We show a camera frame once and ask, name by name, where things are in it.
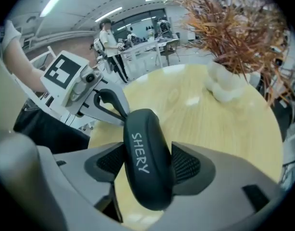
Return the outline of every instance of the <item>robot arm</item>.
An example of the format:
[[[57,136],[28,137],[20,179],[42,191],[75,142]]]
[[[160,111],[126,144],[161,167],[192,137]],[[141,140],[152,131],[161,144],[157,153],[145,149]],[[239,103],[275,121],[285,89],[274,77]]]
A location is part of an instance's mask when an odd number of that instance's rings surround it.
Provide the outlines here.
[[[98,44],[94,45],[106,56]],[[120,86],[105,79],[100,71],[94,71],[88,60],[67,51],[56,57],[41,81],[53,98],[73,115],[87,115],[122,126],[130,113]],[[111,103],[120,115],[101,106],[101,100]]]

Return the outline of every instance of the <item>wooden table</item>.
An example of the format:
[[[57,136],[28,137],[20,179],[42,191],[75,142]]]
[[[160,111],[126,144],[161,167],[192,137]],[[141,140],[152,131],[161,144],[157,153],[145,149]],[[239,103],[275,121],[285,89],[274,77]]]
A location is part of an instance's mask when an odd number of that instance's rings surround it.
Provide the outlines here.
[[[240,99],[219,103],[203,86],[206,75],[204,65],[169,66],[138,78],[124,92],[131,111],[150,108],[158,115],[169,147],[172,141],[179,141],[233,154],[278,182],[282,140],[264,98],[249,85]],[[122,140],[122,127],[98,122],[89,147]],[[161,217],[161,211],[145,209],[135,200],[124,166],[115,180],[115,190],[123,225],[144,230]]]

